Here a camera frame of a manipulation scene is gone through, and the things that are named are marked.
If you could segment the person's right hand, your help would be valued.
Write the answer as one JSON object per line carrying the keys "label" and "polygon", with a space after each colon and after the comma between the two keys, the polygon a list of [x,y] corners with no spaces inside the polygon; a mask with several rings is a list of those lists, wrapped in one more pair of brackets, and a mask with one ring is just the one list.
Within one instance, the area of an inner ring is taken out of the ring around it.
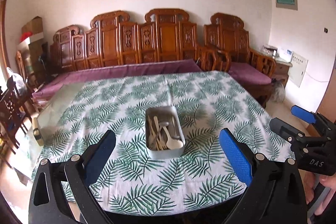
{"label": "person's right hand", "polygon": [[[315,215],[321,215],[324,212],[324,210],[327,208],[328,204],[330,203],[333,195],[335,194],[335,190],[336,190],[335,174],[333,176],[321,175],[319,177],[319,182],[324,187],[330,188],[330,192],[326,196],[326,198],[323,200],[323,202],[319,205],[317,210],[315,211]],[[313,189],[314,183],[315,183],[315,175],[313,173],[307,172],[303,179],[306,203],[310,203],[312,199],[314,198],[314,189]]]}

